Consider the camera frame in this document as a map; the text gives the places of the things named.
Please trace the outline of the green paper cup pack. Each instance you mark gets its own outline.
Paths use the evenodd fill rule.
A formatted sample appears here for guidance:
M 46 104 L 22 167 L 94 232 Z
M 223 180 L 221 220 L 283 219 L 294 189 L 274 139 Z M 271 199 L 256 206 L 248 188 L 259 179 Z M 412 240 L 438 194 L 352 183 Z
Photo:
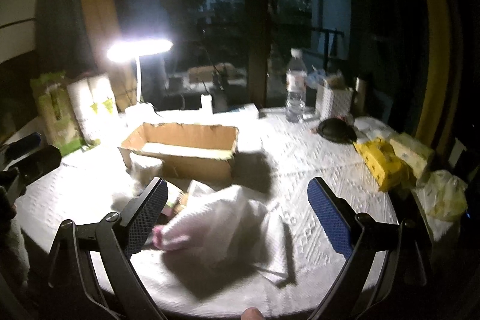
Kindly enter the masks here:
M 59 149 L 62 156 L 80 149 L 84 142 L 72 109 L 65 72 L 42 73 L 30 80 L 30 86 L 48 143 Z

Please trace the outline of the yellow tissue pack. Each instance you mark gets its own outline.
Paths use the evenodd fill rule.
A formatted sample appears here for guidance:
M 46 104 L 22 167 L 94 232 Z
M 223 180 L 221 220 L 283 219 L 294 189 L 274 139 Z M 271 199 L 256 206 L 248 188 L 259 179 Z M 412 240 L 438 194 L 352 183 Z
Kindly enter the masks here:
M 412 179 L 411 167 L 395 155 L 387 140 L 377 137 L 365 143 L 355 142 L 354 147 L 377 182 L 379 192 L 387 193 Z

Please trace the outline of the crumpled plastic bag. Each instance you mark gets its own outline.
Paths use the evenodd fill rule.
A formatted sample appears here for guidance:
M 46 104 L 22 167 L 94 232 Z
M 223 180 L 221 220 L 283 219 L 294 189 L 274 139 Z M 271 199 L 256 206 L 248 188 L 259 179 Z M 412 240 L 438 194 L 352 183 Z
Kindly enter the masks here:
M 449 171 L 430 174 L 425 185 L 426 213 L 432 218 L 453 223 L 467 210 L 467 183 Z

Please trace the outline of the paper cup sleeve pack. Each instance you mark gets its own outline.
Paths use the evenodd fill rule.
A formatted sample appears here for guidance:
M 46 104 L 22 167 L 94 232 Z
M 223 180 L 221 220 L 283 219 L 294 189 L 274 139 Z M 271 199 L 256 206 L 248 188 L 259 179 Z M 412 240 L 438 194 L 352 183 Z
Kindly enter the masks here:
M 108 75 L 79 79 L 67 86 L 67 92 L 85 143 L 96 146 L 110 142 L 118 110 Z

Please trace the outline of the pale tissue pack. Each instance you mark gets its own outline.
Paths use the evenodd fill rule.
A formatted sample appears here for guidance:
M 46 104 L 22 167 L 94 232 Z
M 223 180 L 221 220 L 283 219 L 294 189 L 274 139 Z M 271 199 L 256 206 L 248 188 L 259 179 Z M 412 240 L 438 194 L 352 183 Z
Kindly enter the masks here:
M 390 144 L 394 154 L 411 167 L 415 178 L 421 179 L 428 171 L 434 157 L 433 149 L 407 133 L 392 136 Z

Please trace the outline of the brown cardboard box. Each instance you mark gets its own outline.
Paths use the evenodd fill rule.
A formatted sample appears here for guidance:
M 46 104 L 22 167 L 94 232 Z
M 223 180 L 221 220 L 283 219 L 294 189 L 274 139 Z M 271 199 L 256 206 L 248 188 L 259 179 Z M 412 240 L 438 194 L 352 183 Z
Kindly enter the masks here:
M 119 150 L 128 168 L 134 156 L 155 157 L 163 161 L 165 177 L 229 184 L 238 135 L 230 126 L 145 123 L 121 142 Z

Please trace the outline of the black round object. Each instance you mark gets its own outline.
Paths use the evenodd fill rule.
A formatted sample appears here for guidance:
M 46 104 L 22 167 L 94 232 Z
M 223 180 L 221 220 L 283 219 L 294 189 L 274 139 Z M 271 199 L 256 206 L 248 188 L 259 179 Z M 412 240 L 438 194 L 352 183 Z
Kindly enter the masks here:
M 321 121 L 316 131 L 324 139 L 338 144 L 357 140 L 354 128 L 340 118 L 327 118 Z

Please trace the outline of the white embossed tablecloth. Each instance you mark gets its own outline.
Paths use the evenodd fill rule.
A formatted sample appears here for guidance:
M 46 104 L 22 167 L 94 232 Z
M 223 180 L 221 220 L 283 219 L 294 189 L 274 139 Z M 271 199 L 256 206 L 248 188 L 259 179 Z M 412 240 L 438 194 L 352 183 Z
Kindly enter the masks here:
M 233 182 L 254 190 L 286 226 L 289 279 L 277 286 L 238 265 L 214 271 L 188 259 L 169 261 L 150 249 L 133 255 L 135 270 L 159 307 L 179 316 L 232 319 L 252 305 L 271 318 L 311 310 L 345 260 L 308 203 L 309 180 L 323 178 L 355 211 L 380 222 L 395 223 L 400 208 L 378 191 L 354 147 L 316 135 L 316 122 L 291 124 L 280 109 L 264 110 L 257 118 L 224 113 L 213 121 L 238 129 Z M 17 204 L 29 284 L 45 282 L 49 248 L 64 219 L 95 223 L 112 206 L 124 204 L 132 187 L 120 151 L 111 145 L 71 153 L 59 168 L 30 185 Z

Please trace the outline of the white perforated organizer basket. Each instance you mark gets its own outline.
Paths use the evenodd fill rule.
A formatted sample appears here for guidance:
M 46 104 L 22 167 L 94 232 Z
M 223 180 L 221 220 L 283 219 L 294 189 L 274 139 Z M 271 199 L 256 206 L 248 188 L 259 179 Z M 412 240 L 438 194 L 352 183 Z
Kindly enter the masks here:
M 316 89 L 316 111 L 320 120 L 346 117 L 351 110 L 353 89 L 342 74 L 326 76 Z

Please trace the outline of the white desk lamp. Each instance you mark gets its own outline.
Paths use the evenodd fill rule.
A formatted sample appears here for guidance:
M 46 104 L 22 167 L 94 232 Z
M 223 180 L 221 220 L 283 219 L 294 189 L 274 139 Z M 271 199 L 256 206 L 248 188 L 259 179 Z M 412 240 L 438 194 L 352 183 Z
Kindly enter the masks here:
M 137 87 L 135 103 L 125 109 L 127 115 L 145 117 L 154 112 L 153 106 L 142 99 L 143 72 L 141 58 L 167 53 L 173 47 L 171 40 L 162 37 L 135 40 L 116 40 L 106 51 L 108 60 L 114 63 L 135 62 Z

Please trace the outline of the white USB charger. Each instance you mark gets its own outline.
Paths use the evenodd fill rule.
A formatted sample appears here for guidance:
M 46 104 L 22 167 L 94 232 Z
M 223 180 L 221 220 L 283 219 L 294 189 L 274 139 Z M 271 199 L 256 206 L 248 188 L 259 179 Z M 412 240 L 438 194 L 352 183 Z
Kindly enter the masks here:
M 201 112 L 204 115 L 212 115 L 213 114 L 213 107 L 212 107 L 212 96 L 210 94 L 202 94 L 201 95 Z

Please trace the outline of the white power strip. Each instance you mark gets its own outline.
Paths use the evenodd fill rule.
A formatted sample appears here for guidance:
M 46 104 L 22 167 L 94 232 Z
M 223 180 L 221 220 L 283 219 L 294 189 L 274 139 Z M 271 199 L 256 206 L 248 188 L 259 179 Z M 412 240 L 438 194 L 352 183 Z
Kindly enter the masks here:
M 236 116 L 236 117 L 258 119 L 260 116 L 259 109 L 253 103 L 242 105 L 242 106 L 233 106 L 226 111 L 219 111 L 219 112 L 214 112 L 213 110 L 208 111 L 207 109 L 200 108 L 198 109 L 198 112 L 200 115 L 204 115 L 204 116 L 213 115 L 213 116 L 216 116 L 217 118 L 220 118 L 221 116 L 223 117 Z

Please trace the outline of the clear plastic water bottle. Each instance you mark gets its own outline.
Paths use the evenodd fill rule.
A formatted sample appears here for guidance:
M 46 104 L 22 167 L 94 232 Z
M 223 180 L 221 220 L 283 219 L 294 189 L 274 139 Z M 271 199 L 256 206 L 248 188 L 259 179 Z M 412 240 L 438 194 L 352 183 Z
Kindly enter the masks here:
M 286 72 L 286 119 L 299 123 L 304 118 L 307 94 L 307 68 L 301 49 L 292 48 Z

